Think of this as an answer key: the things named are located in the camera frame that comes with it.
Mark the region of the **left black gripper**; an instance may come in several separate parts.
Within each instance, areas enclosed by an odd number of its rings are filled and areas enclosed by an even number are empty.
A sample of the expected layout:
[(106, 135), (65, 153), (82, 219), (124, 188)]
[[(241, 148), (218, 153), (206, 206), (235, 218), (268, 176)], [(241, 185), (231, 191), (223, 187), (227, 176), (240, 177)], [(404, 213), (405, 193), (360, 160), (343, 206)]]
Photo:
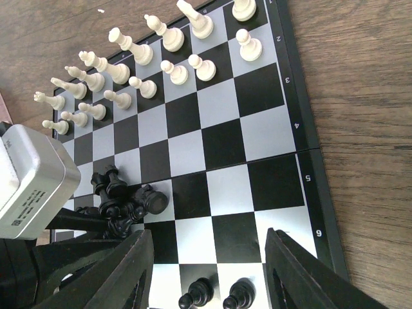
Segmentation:
[(125, 239), (132, 224), (128, 216), (107, 219), (62, 208), (46, 229), (94, 232), (98, 240), (73, 238), (34, 248), (35, 240), (2, 239), (1, 308), (31, 308), (35, 298), (48, 298), (65, 287), (66, 275), (73, 275), (71, 283), (103, 260), (120, 243), (114, 239)]

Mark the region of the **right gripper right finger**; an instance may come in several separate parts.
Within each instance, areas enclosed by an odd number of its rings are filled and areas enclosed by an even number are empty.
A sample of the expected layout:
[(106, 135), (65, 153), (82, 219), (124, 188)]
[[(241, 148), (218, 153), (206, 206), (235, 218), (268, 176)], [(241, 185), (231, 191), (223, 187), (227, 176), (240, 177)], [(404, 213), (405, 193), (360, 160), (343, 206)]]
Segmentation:
[(272, 308), (385, 308), (282, 230), (268, 229), (265, 255)]

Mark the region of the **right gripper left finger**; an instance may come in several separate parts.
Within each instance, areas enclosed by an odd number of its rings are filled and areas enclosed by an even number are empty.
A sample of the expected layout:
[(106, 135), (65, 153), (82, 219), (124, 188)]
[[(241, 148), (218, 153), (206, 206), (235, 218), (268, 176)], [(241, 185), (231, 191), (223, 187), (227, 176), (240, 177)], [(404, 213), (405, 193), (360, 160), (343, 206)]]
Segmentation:
[(42, 308), (148, 308), (154, 247), (150, 230), (138, 230)]

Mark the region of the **black pawn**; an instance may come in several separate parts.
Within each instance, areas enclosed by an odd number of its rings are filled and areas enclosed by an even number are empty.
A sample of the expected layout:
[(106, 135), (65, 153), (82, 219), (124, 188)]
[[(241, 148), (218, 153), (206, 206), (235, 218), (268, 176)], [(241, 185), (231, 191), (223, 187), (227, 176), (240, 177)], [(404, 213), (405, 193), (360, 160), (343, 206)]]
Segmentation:
[(179, 298), (178, 306), (181, 309), (202, 307), (212, 300), (213, 295), (214, 289), (210, 280), (201, 277), (190, 284), (188, 292)]
[(256, 297), (256, 289), (249, 278), (240, 278), (230, 288), (223, 301), (224, 309), (250, 308)]

